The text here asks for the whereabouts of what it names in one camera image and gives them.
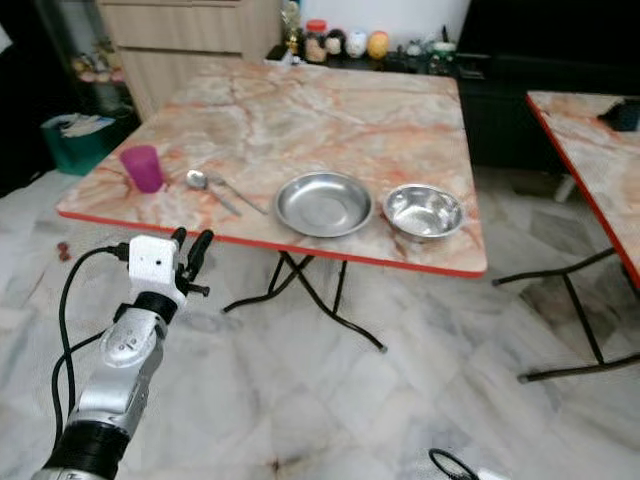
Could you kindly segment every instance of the black metal table leg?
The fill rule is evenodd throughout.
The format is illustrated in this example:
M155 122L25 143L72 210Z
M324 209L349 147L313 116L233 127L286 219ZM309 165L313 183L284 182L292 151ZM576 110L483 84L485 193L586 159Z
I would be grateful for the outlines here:
M511 275L509 277L496 278L491 280L491 284L494 287L498 285L504 285L505 283L515 282L516 280L524 280L526 278L544 278L544 277L553 277L556 275L568 275L569 273L573 273L577 270L583 269L592 265L600 260L607 258L610 255L613 255L616 251L613 248L607 248L606 250L596 253L594 256L583 260L582 262L576 263L575 265L571 265L570 267L558 268L556 270L540 270L537 272L526 272L519 273L517 275Z
M333 299L333 313L338 313L340 308L340 299L342 298L342 287L344 285L344 276L347 273L347 261L342 262L340 267L340 277L338 277L338 289L336 290L336 296Z
M340 325L347 327L354 332L359 333L364 336L373 343L380 352L385 353L387 351L387 347L384 346L376 337L374 337L371 333L366 331L364 328L355 325L344 318L338 315L338 308L340 308L340 299L342 297L342 289L344 287L344 278L347 271L347 262L342 262L342 266L340 268L340 277L338 278L338 288L336 291L336 296L333 301L333 309L329 309L322 301L318 293L311 286L307 277L302 273L302 270L313 260L313 256L306 256L299 264L296 264L295 260L289 255L287 252L280 252L280 260L278 261L278 265L271 277L271 281L269 282L269 288L267 289L267 293L265 295L260 295L258 297L245 298L243 300L238 300L233 302L230 305L227 305L222 309L223 313L228 313L231 310L241 307L243 305L250 305L252 303L264 302L266 300L270 300L282 293L285 288L289 286L289 284L293 281L294 278L298 278L302 286L305 288L309 296L313 299L316 305L330 318L338 322ZM282 271L282 266L287 264L291 269L291 273L285 278L280 285L276 287L276 283L278 282L278 277Z
M307 265L309 265L311 260L313 260L314 258L315 257L313 257L312 255L307 255L300 262L300 265L297 265L297 267L300 269L300 271L302 271L302 269L305 268ZM271 281L269 282L269 289L267 290L266 295L245 298L243 300L238 300L237 302L233 302L232 304L224 307L222 309L222 313L229 313L231 310L238 307L242 307L243 305L251 305L252 303L266 302L267 300L271 300L272 298L275 298L278 295L280 295L284 291L284 289L287 288L289 284L293 281L293 279L296 278L296 276L298 275L296 272L291 272L287 276L287 278L285 278L277 288L274 288L276 282L278 281L278 276L280 275L280 271L282 270L283 264L284 264L284 258L281 256L280 261L278 262L278 266L276 267L276 270L273 273L273 276L271 277Z
M620 264L620 270L622 270L622 274L624 275L624 278L627 279L629 288L631 288L631 291L636 296L636 298L640 300L640 286L637 286L635 283L633 283L633 280L631 279L631 275L629 275L629 271L625 268L624 263Z
M569 278L569 274L573 273L577 270L585 268L589 265L592 265L600 260L603 260L615 253L613 248L609 248L600 252L592 257L583 260L582 262L576 263L570 267L559 268L556 270L542 270L538 272L527 272L520 273L518 275L512 275L510 277L499 278L493 280L492 283L494 286L502 285L509 282L515 282L516 280L523 280L525 278L543 278L550 276L561 276L567 291L569 292L569 297L571 298L571 303L576 310L576 314L580 319L580 323L582 324L582 329L587 337L587 341L589 342L589 346L591 347L591 351L593 352L593 356L598 362L597 365L587 365L584 367L573 367L573 368L559 368L554 370L547 370L544 372L530 372L523 375L518 376L518 380L520 383L527 382L536 382L539 380L548 380L550 378L558 378L558 377L568 377L572 375L585 375L589 373L600 373L607 372L610 370L616 370L619 368L627 367L629 365L633 365L635 363L640 363L640 353L636 353L630 355L628 357L619 358L613 361L605 361L602 351L600 350L600 346L598 345L598 340L593 333L593 329L591 328L591 324L589 323L589 319L582 307L582 303L580 303L580 299L578 298L578 294L576 293L575 288L573 287L573 283L571 283L571 279Z
M628 367L640 363L640 353L635 353L628 357L619 358L618 360L612 360L611 362L604 362L598 365L588 365L586 367L574 367L574 368L559 368L557 370L548 370L545 372L531 372L518 376L520 383L537 382L540 380L549 380L551 378L559 377L571 377L573 375L586 375L588 373L602 373L610 372L611 370L618 370L619 368Z
M300 283L302 283L302 286L307 290L307 293L313 299L313 301L316 302L316 305L318 305L320 310L322 310L328 317L332 318L333 320L338 322L343 327L347 327L347 328L353 330L354 332L359 333L363 337L367 338L367 340L369 340L371 343L373 343L376 346L376 348L378 350L380 350L381 353L385 353L387 351L387 347L384 346L376 337L374 337L369 332L367 332L364 328L359 327L358 325L356 325L354 323L351 323L348 320L345 320L344 318L340 317L338 314L336 314L333 311L331 311L329 309L329 307L327 307L324 304L324 302L320 299L320 297L318 296L316 291L313 289L313 287L311 286L311 284L307 280L307 277L305 277L304 273L302 273L302 270L298 267L298 265L296 265L296 262L293 260L293 258L291 258L291 255L289 255L287 252L281 252L280 254L284 257L284 260L289 265L289 268L291 268L291 270L293 270L294 272L297 273L298 280L300 280ZM342 281L340 281L339 284L338 284L340 290L342 290L342 283L344 281L344 270L345 269L346 269L346 267L343 264L342 271L341 271L341 275L342 275L343 278L342 278ZM336 298L336 301L334 301L334 308L336 308L337 305L339 305L338 298Z

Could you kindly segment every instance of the black cable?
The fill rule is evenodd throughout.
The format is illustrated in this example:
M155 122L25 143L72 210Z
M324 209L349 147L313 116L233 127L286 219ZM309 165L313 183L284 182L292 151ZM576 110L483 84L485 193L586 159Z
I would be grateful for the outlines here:
M464 473L453 472L451 468L445 467L442 462L438 459L438 457L444 457L454 465L458 466ZM480 480L478 476L471 470L467 465L462 463L462 461L452 454L445 450L441 450L439 448L430 448L429 449L429 458L438 467L442 473L444 473L447 477L454 480Z
M92 337L85 338L80 343L76 343L73 347L71 347L71 353L74 353L76 350L80 350L82 347L95 342L100 337L102 337L105 331L106 329L104 329L100 333L95 334ZM64 363L65 358L66 357L64 354L60 355L60 358L58 358L58 361L53 367L53 372L51 373L51 397L53 398L53 410L56 416L56 437L53 442L54 449L58 444L60 437L62 436L62 405L60 404L60 392L58 391L58 378L60 376L60 369L62 368L62 364Z
M67 307L67 296L69 295L69 289L71 288L71 283L73 279L78 273L78 269L87 260L89 257L97 254L97 253L111 253L118 257L120 261L128 261L129 259L129 244L122 242L116 246L108 246L108 247L100 247L95 248L93 250L88 251L84 255L82 255L75 263L71 271L69 272L69 276L65 281L64 288L62 289L62 295L60 296L60 307L58 309L58 320L60 324L60 338L62 340L62 349L63 354L56 362L53 367L53 372L51 374L51 396L53 397L53 410L56 418L56 437L54 442L55 445L58 443L60 436L62 435L62 405L60 404L60 393L58 391L58 378L60 376L60 369L62 368L62 364L65 363L67 366L67 382L69 385L69 412L71 413L73 407L75 406L76 401L76 383L75 383L75 373L73 371L73 360L71 358L71 354L76 350L89 345L90 343L96 341L98 338L102 336L105 332L104 330L93 337L89 337L82 342L74 345L73 347L69 346L69 336L67 335L67 319L66 319L66 307Z
M73 360L71 359L71 347L69 345L69 336L67 335L67 320L65 318L65 310L67 307L67 295L69 294L69 288L71 287L71 282L73 281L73 278L75 277L76 273L78 273L78 269L84 263L84 261L87 260L89 257L102 252L113 253L113 247L95 248L93 250L88 251L78 259L78 261L75 263L75 265L69 272L67 281L65 282L64 288L62 289L62 296L60 297L60 308L58 309L58 321L60 324L60 339L62 340L62 350L64 352L63 358L67 366L67 383L69 384L69 409L68 409L69 414L73 410L73 406L75 405L75 402L76 402L76 382L75 382L75 376L73 372Z

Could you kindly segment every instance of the wooden cabinet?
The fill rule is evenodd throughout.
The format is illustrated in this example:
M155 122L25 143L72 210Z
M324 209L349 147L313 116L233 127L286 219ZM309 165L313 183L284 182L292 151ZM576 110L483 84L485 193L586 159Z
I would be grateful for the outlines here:
M138 114L147 119L197 73L202 54L121 49L120 56Z
M142 120L206 56L262 61L280 40L281 0L99 0Z

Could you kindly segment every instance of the teal bin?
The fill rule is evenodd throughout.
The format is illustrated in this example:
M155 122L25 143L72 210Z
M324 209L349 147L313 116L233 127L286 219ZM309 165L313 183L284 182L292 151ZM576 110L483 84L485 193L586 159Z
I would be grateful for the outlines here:
M97 132L81 137L63 137L60 126L74 115L59 115L44 122L40 128L51 151L56 168L63 173L86 175L127 137L129 128L116 120Z

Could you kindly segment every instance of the jar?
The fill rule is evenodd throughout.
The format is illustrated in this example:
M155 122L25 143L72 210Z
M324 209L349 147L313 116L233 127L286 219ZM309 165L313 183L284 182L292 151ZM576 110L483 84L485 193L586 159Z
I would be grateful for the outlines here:
M304 57L309 63L324 63L327 59L325 49L325 31L327 22L324 20L309 20L307 35L304 42Z

